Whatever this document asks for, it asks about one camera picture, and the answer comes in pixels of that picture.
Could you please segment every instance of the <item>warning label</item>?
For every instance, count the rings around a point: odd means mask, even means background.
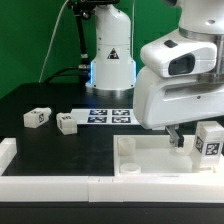
[[[119,59],[115,48],[112,49],[107,59]]]

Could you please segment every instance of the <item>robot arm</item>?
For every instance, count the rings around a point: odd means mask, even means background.
[[[224,114],[224,1],[164,1],[182,14],[178,30],[141,51],[134,113],[147,129]]]

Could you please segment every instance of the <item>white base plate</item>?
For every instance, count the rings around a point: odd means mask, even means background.
[[[186,148],[176,152],[169,136],[127,136],[135,138],[136,153],[119,156],[114,136],[114,177],[0,177],[0,202],[198,202],[224,203],[224,159],[215,173],[193,173],[189,153],[193,136],[185,136]],[[15,140],[0,144],[5,170],[16,153]],[[141,173],[120,173],[123,163],[138,163]]]

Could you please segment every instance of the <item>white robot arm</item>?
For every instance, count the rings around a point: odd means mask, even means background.
[[[224,1],[165,2],[182,15],[178,30],[141,51],[134,113],[147,129],[224,114]]]
[[[113,4],[120,0],[76,0],[69,1],[79,31],[82,64],[89,64],[82,19],[96,18],[97,54],[90,66],[88,92],[120,97],[133,93],[136,81],[136,65],[130,55],[131,21]]]

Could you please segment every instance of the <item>black cable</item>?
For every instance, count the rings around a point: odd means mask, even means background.
[[[67,71],[72,71],[72,70],[78,70],[79,68],[78,67],[69,67],[69,68],[63,68],[57,72],[55,72],[52,76],[50,76],[49,78],[45,79],[44,80],[44,83],[49,83],[51,81],[51,79],[57,77],[57,76],[60,76],[61,74],[63,74],[64,72],[67,72]]]
[[[84,73],[84,74],[63,74],[64,72],[71,71],[71,70],[79,70],[79,68],[78,67],[70,67],[70,68],[61,69],[60,71],[55,72],[52,76],[45,79],[44,83],[50,83],[50,81],[54,78],[66,77],[66,76],[73,76],[73,77],[78,76],[80,81],[81,80],[87,80],[87,81],[89,80],[88,73]]]

